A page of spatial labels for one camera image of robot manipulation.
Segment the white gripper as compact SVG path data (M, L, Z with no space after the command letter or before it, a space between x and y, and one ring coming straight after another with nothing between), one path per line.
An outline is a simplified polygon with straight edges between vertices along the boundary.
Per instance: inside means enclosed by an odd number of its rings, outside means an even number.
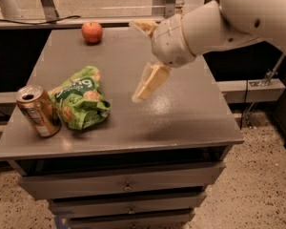
M134 103L150 98L169 78L172 68L180 68L195 61L196 56L184 39L181 19L182 16L176 14L159 25L150 20L133 20L129 23L131 28L151 38L152 53L161 62L146 64L132 96Z

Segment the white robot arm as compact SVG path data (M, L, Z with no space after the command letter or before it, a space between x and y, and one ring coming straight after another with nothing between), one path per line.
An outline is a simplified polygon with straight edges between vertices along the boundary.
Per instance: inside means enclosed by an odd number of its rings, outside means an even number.
M134 20L151 40L155 63L148 63L133 101L151 97L173 68L207 52L223 52L266 41L286 55L286 0L218 0L160 23Z

